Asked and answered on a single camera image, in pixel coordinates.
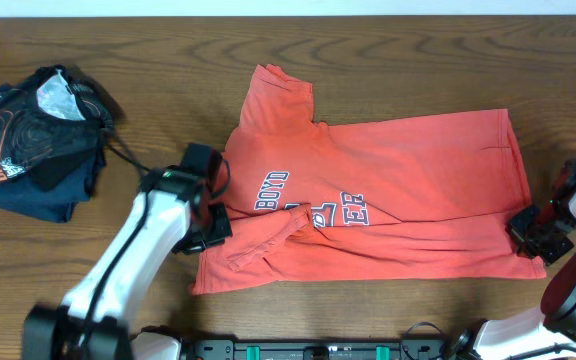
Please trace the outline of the red printed t-shirt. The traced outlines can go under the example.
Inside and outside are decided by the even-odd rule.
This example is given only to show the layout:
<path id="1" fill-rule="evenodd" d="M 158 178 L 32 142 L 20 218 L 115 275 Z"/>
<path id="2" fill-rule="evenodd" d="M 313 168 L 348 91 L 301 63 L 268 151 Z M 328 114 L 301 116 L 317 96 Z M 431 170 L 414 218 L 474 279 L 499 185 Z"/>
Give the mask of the red printed t-shirt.
<path id="1" fill-rule="evenodd" d="M 233 234 L 192 291 L 279 281 L 545 276 L 507 221 L 530 204 L 504 109 L 330 125 L 309 82 L 258 66 L 223 153 Z"/>

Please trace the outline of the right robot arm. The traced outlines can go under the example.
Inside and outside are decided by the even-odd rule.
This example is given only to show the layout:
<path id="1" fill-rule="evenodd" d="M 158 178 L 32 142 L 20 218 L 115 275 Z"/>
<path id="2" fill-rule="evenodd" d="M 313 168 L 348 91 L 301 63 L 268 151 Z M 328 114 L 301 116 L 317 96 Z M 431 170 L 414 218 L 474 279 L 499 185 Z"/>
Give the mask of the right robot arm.
<path id="1" fill-rule="evenodd" d="M 446 349 L 450 359 L 576 357 L 576 159 L 567 161 L 548 205 L 517 213 L 507 230 L 520 253 L 551 265 L 569 257 L 538 306 L 465 331 Z"/>

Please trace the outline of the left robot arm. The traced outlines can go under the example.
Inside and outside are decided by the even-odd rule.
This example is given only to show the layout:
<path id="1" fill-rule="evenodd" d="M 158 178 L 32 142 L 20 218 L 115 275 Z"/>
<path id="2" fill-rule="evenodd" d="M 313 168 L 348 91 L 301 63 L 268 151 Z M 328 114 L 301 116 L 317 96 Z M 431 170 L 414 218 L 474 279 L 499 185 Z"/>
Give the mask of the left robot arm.
<path id="1" fill-rule="evenodd" d="M 232 235 L 217 183 L 229 166 L 192 143 L 178 165 L 155 168 L 139 184 L 131 212 L 104 254 L 56 308 L 35 305 L 22 332 L 24 359 L 182 359 L 175 335 L 131 327 L 166 257 L 219 246 Z"/>

